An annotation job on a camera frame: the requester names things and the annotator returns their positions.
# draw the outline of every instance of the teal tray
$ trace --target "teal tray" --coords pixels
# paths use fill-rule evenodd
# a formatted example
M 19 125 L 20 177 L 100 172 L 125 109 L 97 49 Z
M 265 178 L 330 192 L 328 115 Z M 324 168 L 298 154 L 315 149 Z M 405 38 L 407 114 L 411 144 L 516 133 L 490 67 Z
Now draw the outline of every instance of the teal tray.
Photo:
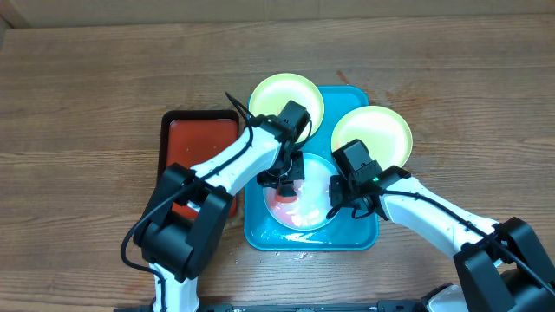
M 353 86 L 320 86 L 324 114 L 322 125 L 302 148 L 335 164 L 331 158 L 331 134 L 337 122 L 353 109 L 368 106 L 366 94 Z M 262 187 L 256 179 L 245 186 L 245 237 L 259 250 L 365 250 L 378 238 L 374 214 L 354 220 L 350 209 L 341 209 L 335 218 L 314 231 L 292 230 L 280 224 L 264 203 Z

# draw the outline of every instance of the orange tray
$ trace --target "orange tray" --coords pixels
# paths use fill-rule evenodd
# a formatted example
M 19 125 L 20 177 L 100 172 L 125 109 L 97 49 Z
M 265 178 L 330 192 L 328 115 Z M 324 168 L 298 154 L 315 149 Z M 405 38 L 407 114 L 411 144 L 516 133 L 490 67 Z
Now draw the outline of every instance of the orange tray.
M 238 127 L 238 115 L 232 110 L 167 112 L 162 118 L 158 180 L 173 163 L 190 168 L 221 153 L 237 140 Z M 188 219 L 198 215 L 193 208 L 175 203 L 172 211 Z M 236 212 L 237 198 L 229 216 Z

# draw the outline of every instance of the wood grain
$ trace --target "wood grain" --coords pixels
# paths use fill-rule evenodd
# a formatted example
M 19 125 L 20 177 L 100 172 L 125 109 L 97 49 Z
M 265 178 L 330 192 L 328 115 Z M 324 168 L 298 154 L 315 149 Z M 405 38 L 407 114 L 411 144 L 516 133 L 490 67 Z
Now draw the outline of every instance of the wood grain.
M 246 100 L 277 72 L 394 109 L 409 171 L 469 211 L 523 218 L 555 256 L 555 16 L 17 29 L 0 55 L 0 310 L 149 302 L 152 277 L 118 249 L 153 190 L 161 116 L 230 108 L 224 91 Z M 230 226 L 199 295 L 373 302 L 456 280 L 396 224 L 369 250 L 307 254 L 254 250 Z

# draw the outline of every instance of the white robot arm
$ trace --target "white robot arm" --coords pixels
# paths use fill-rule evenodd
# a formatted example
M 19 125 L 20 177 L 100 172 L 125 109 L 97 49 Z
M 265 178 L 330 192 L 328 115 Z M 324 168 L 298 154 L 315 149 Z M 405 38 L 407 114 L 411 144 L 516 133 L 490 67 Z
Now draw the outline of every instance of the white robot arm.
M 285 107 L 286 114 L 291 114 L 288 108 L 293 107 L 293 104 L 288 103 Z M 245 131 L 233 145 L 213 159 L 196 165 L 190 170 L 177 165 L 166 169 L 154 190 L 145 215 L 148 215 L 153 209 L 159 209 L 162 205 L 165 205 L 165 208 L 160 209 L 161 213 L 158 216 L 153 215 L 149 224 L 134 233 L 134 241 L 141 247 L 143 258 L 149 262 L 151 269 L 161 273 L 165 278 L 165 283 L 160 283 L 159 278 L 155 277 L 154 312 L 195 312 L 199 308 L 199 298 L 196 295 L 197 276 L 210 261 L 218 244 L 232 202 L 232 195 L 235 195 L 249 180 L 255 177 L 261 184 L 265 183 L 266 186 L 276 187 L 288 179 L 291 168 L 295 166 L 288 160 L 294 150 L 297 133 L 301 133 L 307 120 L 303 109 L 292 115 L 298 118 L 284 118 L 282 114 L 279 117 L 271 116 L 270 118 L 258 116 L 256 119 L 258 123 L 254 124 L 251 132 Z M 296 121 L 293 122 L 293 125 L 287 125 L 283 123 L 283 120 Z M 238 152 L 244 150 L 249 143 L 251 145 L 240 157 L 222 168 L 222 164 L 231 156 L 238 155 Z M 449 203 L 426 189 L 418 179 L 411 177 L 408 172 L 397 167 L 390 167 L 382 171 L 377 163 L 368 156 L 368 150 L 361 141 L 350 142 L 332 155 L 343 175 L 334 176 L 330 180 L 330 202 L 335 211 L 333 213 L 342 207 L 353 207 L 355 208 L 353 216 L 355 216 L 355 212 L 362 208 L 368 213 L 375 212 L 387 220 L 405 225 L 427 239 L 446 256 L 454 259 L 463 288 L 465 283 L 477 283 L 477 279 L 483 277 L 487 281 L 492 281 L 489 283 L 490 288 L 495 286 L 501 289 L 493 293 L 493 296 L 498 296 L 499 299 L 491 299 L 482 297 L 483 293 L 488 290 L 486 287 L 481 288 L 480 285 L 476 286 L 476 289 L 467 287 L 470 290 L 466 290 L 464 295 L 461 287 L 448 287 L 427 300 L 426 309 L 428 311 L 474 312 L 481 311 L 483 307 L 485 307 L 483 309 L 485 311 L 508 311 L 512 310 L 510 307 L 517 307 L 519 304 L 525 304 L 527 307 L 538 307 L 538 304 L 540 307 L 541 304 L 547 304 L 549 307 L 555 306 L 555 302 L 548 292 L 531 283 L 530 279 L 518 280 L 520 288 L 517 290 L 510 290 L 509 286 L 504 288 L 502 283 L 506 281 L 502 280 L 499 275 L 497 277 L 491 275 L 493 272 L 497 273 L 495 267 L 502 260 L 507 259 L 502 259 L 492 248 L 488 247 L 488 240 L 483 235 L 470 231 L 468 224 L 462 224 L 455 220 L 438 205 L 442 205 L 470 222 L 473 227 L 485 235 L 498 238 L 499 241 L 503 241 L 511 247 L 517 246 L 518 253 L 527 264 L 535 270 L 541 270 L 540 275 L 545 281 L 555 281 L 555 269 L 549 257 L 538 239 L 533 236 L 534 240 L 524 225 L 511 223 L 505 226 L 505 224 L 501 224 L 505 228 L 500 231 L 498 222 L 476 216 Z M 194 192 L 184 193 L 180 200 L 176 200 L 182 205 L 188 203 L 196 207 L 199 210 L 197 220 L 190 224 L 172 216 L 169 211 L 171 202 L 165 203 L 164 200 L 174 194 L 176 190 L 181 190 L 183 185 L 194 184 L 199 177 L 206 176 L 216 168 L 219 169 L 217 174 L 201 181 L 202 183 L 194 189 Z M 407 193 L 418 194 L 418 196 L 411 198 L 406 196 Z M 429 198 L 437 205 L 418 199 L 419 197 Z M 526 232 L 526 238 L 514 237 L 517 235 L 514 232 L 521 235 L 523 231 Z M 521 246 L 523 242 L 532 246 L 533 248 L 530 247 L 532 251 Z M 476 258 L 479 256 L 481 263 L 476 264 L 478 261 Z M 523 296 L 521 292 L 526 292 L 527 295 Z M 477 294 L 477 299 L 469 300 L 467 294 Z M 508 303 L 499 305 L 499 309 L 489 309 L 491 305 L 495 305 L 499 301 Z

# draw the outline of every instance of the black bracket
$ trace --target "black bracket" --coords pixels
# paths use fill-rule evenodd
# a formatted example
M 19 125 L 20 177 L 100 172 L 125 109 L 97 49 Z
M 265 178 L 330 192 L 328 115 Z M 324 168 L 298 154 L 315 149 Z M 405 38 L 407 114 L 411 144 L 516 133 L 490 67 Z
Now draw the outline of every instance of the black bracket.
M 181 187 L 195 187 L 175 200 L 184 205 L 192 201 L 200 206 L 194 222 L 172 213 L 172 203 L 160 208 L 134 235 L 134 243 L 149 263 L 158 263 L 183 282 L 194 279 L 208 265 L 218 246 L 233 196 L 224 187 L 196 182 L 194 171 L 178 164 L 170 165 L 154 188 L 143 217 Z
M 492 238 L 504 244 L 541 279 L 551 286 L 555 268 L 532 227 L 518 218 L 511 218 L 495 227 Z M 552 311 L 555 299 L 537 285 L 523 270 L 499 274 L 495 262 L 510 259 L 499 255 L 488 239 L 463 245 L 454 255 L 465 300 L 470 312 Z

